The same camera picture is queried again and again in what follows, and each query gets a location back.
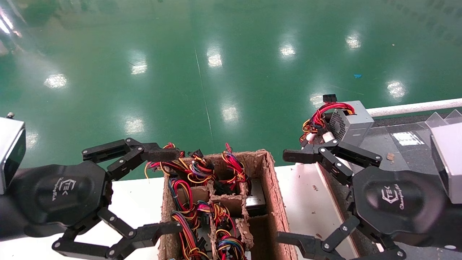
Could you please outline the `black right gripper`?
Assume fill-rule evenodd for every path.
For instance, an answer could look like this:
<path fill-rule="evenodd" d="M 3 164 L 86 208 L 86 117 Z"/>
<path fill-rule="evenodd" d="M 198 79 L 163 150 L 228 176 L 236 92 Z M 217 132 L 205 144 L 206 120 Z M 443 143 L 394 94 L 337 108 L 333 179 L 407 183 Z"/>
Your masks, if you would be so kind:
<path fill-rule="evenodd" d="M 279 231 L 277 242 L 296 246 L 305 259 L 343 260 L 336 248 L 358 229 L 383 247 L 360 260 L 405 260 L 405 251 L 393 241 L 461 250 L 461 205 L 447 197 L 439 176 L 371 166 L 352 177 L 352 192 L 354 216 L 326 240 Z"/>

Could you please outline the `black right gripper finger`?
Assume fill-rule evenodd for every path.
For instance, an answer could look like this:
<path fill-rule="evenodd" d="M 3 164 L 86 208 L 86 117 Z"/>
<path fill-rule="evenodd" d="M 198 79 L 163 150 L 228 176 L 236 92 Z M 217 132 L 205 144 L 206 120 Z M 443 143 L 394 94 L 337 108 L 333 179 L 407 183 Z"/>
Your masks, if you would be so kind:
<path fill-rule="evenodd" d="M 323 144 L 307 144 L 301 150 L 285 149 L 283 160 L 291 163 L 320 164 L 342 185 L 351 185 L 353 171 L 340 160 L 367 168 L 379 167 L 382 157 L 360 147 L 333 139 Z"/>

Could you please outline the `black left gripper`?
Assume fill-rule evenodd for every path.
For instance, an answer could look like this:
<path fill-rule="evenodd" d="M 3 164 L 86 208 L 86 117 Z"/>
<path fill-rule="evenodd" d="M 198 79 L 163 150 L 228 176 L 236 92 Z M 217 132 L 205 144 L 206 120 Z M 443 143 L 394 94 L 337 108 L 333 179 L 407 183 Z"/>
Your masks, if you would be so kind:
<path fill-rule="evenodd" d="M 42 238 L 63 233 L 52 249 L 60 255 L 85 260 L 125 260 L 135 250 L 153 247 L 163 235 L 183 230 L 180 223 L 161 222 L 132 228 L 107 206 L 118 181 L 144 162 L 168 162 L 180 157 L 178 148 L 140 143 L 133 138 L 86 148 L 83 163 L 19 169 L 1 195 L 2 240 Z M 116 159 L 105 171 L 98 163 Z M 114 245 L 76 242 L 99 222 L 122 238 Z"/>

